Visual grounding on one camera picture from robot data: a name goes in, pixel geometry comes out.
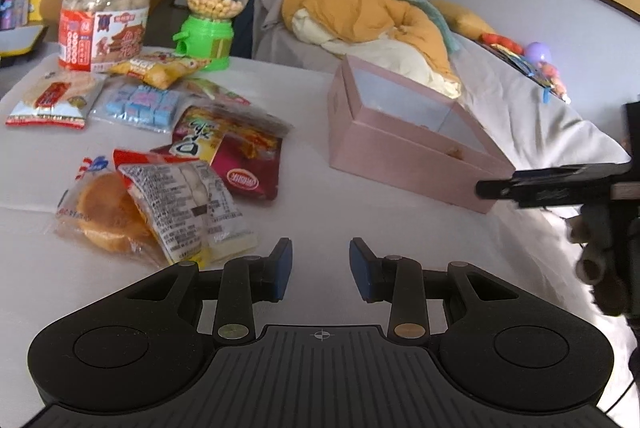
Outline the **maroon chicken snack pouch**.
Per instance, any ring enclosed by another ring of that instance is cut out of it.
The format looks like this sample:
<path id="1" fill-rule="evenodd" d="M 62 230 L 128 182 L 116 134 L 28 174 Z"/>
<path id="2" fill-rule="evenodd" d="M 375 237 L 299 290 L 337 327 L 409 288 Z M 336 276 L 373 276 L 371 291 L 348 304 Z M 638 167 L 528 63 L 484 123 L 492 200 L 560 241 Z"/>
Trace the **maroon chicken snack pouch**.
<path id="1" fill-rule="evenodd" d="M 235 195 L 273 201 L 279 193 L 283 139 L 293 126 L 241 103 L 192 106 L 179 117 L 171 143 L 158 154 L 200 159 Z"/>

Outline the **white table cloth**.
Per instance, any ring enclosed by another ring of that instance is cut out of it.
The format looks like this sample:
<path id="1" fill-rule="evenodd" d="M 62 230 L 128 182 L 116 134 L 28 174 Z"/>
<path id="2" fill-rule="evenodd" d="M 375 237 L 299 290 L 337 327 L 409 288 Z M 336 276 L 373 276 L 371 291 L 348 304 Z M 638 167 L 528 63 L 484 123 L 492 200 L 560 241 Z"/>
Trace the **white table cloth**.
<path id="1" fill-rule="evenodd" d="M 600 405 L 616 422 L 639 422 L 627 367 L 634 338 L 619 319 L 600 315 L 574 273 L 577 246 L 562 219 L 500 202 L 487 214 L 334 170 L 328 155 L 328 74 L 234 60 L 215 81 L 288 121 L 280 188 L 271 203 L 241 211 L 267 254 L 282 237 L 294 245 L 284 299 L 261 304 L 258 324 L 385 325 L 388 308 L 364 303 L 352 281 L 348 245 L 365 240 L 378 255 L 416 259 L 427 269 L 464 260 L 596 324 L 611 341 L 614 373 Z M 85 159 L 117 148 L 146 151 L 160 133 L 89 123 L 84 129 L 1 130 L 1 422 L 24 425 L 41 408 L 27 349 L 44 326 L 138 281 L 152 271 L 129 257 L 97 251 L 54 233 L 58 200 Z"/>

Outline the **clear red-edged snack packet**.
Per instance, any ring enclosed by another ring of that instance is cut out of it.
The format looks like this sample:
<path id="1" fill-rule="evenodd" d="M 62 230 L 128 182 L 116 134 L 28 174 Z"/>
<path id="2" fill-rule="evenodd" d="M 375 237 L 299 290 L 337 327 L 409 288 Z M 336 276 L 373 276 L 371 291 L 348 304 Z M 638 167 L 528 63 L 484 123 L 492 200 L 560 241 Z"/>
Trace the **clear red-edged snack packet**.
<path id="1" fill-rule="evenodd" d="M 113 161 L 171 265 L 206 268 L 257 247 L 229 190 L 201 159 L 116 149 Z"/>

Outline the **rice cracker packet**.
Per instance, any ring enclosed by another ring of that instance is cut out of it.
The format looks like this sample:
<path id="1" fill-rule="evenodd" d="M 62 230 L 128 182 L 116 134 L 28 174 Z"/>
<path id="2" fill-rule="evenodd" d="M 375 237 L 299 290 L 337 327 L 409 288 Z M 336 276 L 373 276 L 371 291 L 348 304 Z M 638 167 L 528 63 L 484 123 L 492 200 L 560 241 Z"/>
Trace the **rice cracker packet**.
<path id="1" fill-rule="evenodd" d="M 35 81 L 6 118 L 6 126 L 84 129 L 107 76 L 81 71 L 50 72 Z"/>

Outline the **pink cardboard box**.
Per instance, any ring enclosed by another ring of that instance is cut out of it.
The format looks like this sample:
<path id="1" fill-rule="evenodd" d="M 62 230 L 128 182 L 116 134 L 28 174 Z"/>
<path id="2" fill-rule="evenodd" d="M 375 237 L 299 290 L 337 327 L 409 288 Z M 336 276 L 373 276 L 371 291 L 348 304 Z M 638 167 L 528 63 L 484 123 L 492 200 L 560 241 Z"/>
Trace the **pink cardboard box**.
<path id="1" fill-rule="evenodd" d="M 329 163 L 436 201 L 486 214 L 478 181 L 514 167 L 457 101 L 410 78 L 347 56 L 328 92 Z"/>

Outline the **round bread packet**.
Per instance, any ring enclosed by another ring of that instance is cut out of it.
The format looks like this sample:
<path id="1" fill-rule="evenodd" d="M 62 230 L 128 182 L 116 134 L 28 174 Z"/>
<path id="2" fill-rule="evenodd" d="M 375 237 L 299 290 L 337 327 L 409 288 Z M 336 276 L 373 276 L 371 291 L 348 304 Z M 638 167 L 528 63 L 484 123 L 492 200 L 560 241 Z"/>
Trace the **round bread packet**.
<path id="1" fill-rule="evenodd" d="M 122 178 L 103 155 L 82 160 L 73 185 L 58 202 L 52 231 L 96 253 L 127 257 L 157 268 L 166 265 Z"/>

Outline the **yellow snack packet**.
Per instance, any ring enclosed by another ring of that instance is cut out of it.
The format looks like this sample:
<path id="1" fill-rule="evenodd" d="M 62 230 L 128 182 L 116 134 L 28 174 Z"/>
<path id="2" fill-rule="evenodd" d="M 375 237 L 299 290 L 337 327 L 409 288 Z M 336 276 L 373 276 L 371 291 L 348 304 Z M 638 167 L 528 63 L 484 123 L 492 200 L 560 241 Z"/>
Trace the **yellow snack packet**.
<path id="1" fill-rule="evenodd" d="M 151 87 L 166 90 L 179 78 L 204 69 L 209 63 L 209 59 L 194 59 L 172 52 L 154 51 L 116 63 L 108 69 L 108 73 L 134 77 Z"/>

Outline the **large peanut jar red label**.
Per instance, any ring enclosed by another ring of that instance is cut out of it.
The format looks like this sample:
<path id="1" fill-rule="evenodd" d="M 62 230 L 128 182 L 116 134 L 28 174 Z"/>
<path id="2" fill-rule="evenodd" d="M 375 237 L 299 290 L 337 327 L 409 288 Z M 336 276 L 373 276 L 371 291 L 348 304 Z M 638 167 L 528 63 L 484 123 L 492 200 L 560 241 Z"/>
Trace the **large peanut jar red label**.
<path id="1" fill-rule="evenodd" d="M 142 49 L 150 0 L 63 0 L 58 65 L 106 72 Z"/>

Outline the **green gumball candy dispenser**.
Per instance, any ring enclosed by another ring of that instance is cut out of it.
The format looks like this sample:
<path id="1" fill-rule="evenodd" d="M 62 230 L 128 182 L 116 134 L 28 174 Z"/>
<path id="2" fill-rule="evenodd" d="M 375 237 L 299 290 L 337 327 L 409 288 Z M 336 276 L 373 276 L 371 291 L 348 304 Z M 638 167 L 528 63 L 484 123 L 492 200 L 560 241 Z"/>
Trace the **green gumball candy dispenser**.
<path id="1" fill-rule="evenodd" d="M 226 70 L 234 37 L 232 20 L 248 0 L 186 0 L 190 11 L 172 37 L 178 56 L 205 62 L 204 71 Z"/>

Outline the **yellow and cream quilt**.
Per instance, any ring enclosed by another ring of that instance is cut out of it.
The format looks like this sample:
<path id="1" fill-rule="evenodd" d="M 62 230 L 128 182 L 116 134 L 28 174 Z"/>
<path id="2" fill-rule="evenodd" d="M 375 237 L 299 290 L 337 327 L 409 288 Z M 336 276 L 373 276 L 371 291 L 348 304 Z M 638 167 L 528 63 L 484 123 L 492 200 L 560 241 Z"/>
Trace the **yellow and cream quilt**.
<path id="1" fill-rule="evenodd" d="M 282 0 L 281 16 L 303 43 L 382 66 L 450 99 L 461 95 L 450 64 L 460 45 L 427 0 Z"/>

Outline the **blue candy bag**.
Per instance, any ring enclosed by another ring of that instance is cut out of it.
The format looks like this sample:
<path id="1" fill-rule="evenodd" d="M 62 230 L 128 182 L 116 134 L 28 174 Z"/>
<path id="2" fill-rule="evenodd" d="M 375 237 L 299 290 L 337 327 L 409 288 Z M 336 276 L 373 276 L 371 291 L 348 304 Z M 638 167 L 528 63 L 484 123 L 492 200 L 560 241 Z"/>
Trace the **blue candy bag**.
<path id="1" fill-rule="evenodd" d="M 188 96 L 178 90 L 157 89 L 133 78 L 109 78 L 91 110 L 99 121 L 169 133 L 186 108 Z"/>

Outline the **pile of colourful toys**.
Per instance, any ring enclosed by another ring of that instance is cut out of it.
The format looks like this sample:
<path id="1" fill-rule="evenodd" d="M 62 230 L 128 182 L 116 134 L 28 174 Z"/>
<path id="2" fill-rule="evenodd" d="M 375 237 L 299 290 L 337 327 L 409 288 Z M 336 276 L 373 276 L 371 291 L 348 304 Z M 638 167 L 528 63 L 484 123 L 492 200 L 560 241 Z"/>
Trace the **pile of colourful toys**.
<path id="1" fill-rule="evenodd" d="M 490 33 L 480 34 L 477 43 L 540 86 L 544 92 L 542 101 L 548 102 L 555 96 L 565 104 L 572 102 L 546 45 L 533 42 L 523 47 L 508 37 Z"/>

